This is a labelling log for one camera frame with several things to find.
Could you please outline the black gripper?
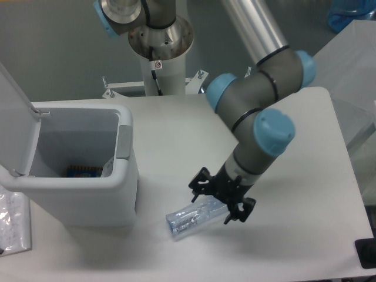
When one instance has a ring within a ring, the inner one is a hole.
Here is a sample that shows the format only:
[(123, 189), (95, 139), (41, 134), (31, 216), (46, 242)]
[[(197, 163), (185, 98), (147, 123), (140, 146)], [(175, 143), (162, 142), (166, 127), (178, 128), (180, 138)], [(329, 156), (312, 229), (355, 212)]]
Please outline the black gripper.
[(229, 223), (230, 220), (240, 220), (244, 223), (253, 211), (256, 200), (245, 196), (253, 184), (242, 184), (242, 180), (241, 176), (231, 179), (227, 173), (218, 173), (213, 179), (209, 170), (202, 167), (189, 183), (189, 188), (192, 189), (194, 195), (191, 202), (194, 203), (200, 195), (214, 195), (227, 204), (230, 212), (224, 224)]

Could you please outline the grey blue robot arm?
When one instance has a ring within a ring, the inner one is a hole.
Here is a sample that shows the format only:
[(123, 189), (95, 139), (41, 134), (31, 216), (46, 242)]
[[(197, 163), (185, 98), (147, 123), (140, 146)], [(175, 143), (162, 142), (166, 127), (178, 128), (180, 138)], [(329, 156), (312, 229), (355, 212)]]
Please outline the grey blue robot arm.
[[(308, 86), (316, 66), (307, 52), (289, 47), (264, 1), (222, 4), (256, 71), (245, 78), (222, 74), (206, 88), (207, 101), (238, 144), (216, 175), (202, 168), (189, 187), (195, 197), (213, 196), (224, 203), (227, 221), (246, 221), (256, 204), (246, 193), (295, 135), (291, 119), (272, 105)], [(175, 1), (95, 1), (93, 6), (108, 35), (128, 35), (144, 63), (146, 95), (185, 92), (184, 67), (165, 73), (167, 63), (181, 58), (193, 43), (192, 28), (177, 15)]]

